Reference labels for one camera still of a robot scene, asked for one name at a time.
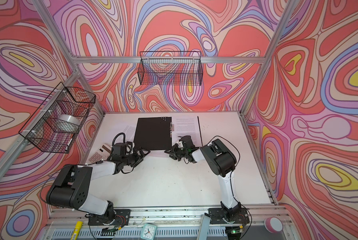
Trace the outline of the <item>red folder with black interior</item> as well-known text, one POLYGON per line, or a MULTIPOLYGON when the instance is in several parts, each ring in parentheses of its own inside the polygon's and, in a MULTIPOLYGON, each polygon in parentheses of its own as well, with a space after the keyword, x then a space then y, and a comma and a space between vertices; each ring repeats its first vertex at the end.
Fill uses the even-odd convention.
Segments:
POLYGON ((134 144, 136 148, 163 151, 172 145, 172 117, 139 118, 134 144))

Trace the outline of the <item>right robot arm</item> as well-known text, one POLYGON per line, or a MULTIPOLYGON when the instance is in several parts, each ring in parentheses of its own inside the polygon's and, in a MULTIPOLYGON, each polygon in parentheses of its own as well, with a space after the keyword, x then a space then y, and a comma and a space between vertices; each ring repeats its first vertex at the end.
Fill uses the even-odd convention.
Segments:
POLYGON ((220 139, 210 141, 202 147, 196 147, 191 136, 183 136, 164 153, 178 162, 181 160, 187 160, 193 164, 207 162, 211 171, 218 177, 220 185, 221 219, 232 222, 240 214, 242 205, 235 196, 235 184, 233 183, 238 161, 220 139))

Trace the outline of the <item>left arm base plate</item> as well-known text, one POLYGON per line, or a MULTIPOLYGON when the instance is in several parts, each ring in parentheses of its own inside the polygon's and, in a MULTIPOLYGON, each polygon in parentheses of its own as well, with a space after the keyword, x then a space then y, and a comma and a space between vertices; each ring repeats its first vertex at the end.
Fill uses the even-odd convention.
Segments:
POLYGON ((89 226, 124 227, 129 224, 130 214, 130 209, 115 209, 113 214, 86 214, 85 216, 88 218, 89 226))

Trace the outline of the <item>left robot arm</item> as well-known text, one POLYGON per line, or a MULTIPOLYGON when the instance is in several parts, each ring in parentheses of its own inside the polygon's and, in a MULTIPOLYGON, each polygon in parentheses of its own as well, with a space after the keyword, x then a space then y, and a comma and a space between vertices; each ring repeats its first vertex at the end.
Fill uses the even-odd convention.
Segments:
POLYGON ((46 194, 46 203, 78 210, 88 215, 94 225, 114 225, 114 204, 89 193, 91 181, 123 173, 125 166, 135 168, 151 151, 139 148, 123 150, 114 147, 106 160, 90 165, 65 165, 46 194))

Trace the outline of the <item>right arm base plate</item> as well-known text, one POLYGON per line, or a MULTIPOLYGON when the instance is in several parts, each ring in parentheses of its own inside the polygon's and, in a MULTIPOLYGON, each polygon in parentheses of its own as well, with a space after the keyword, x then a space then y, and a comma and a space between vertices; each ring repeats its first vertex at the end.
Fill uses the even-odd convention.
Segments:
POLYGON ((250 223, 249 214, 244 208, 228 211, 222 208, 209 208, 205 215, 211 218, 212 225, 239 224, 245 226, 250 223))

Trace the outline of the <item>printed paper sheet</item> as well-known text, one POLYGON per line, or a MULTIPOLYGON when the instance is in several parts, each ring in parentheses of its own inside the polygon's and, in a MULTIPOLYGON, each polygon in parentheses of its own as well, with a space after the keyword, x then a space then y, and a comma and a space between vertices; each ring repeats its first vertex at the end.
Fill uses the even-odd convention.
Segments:
POLYGON ((125 134, 126 142, 134 142, 134 138, 135 138, 135 134, 136 134, 136 127, 126 125, 125 128, 121 131, 121 133, 125 134))
POLYGON ((203 145, 198 116, 184 115, 172 117, 172 145, 183 136, 191 136, 196 147, 203 145))

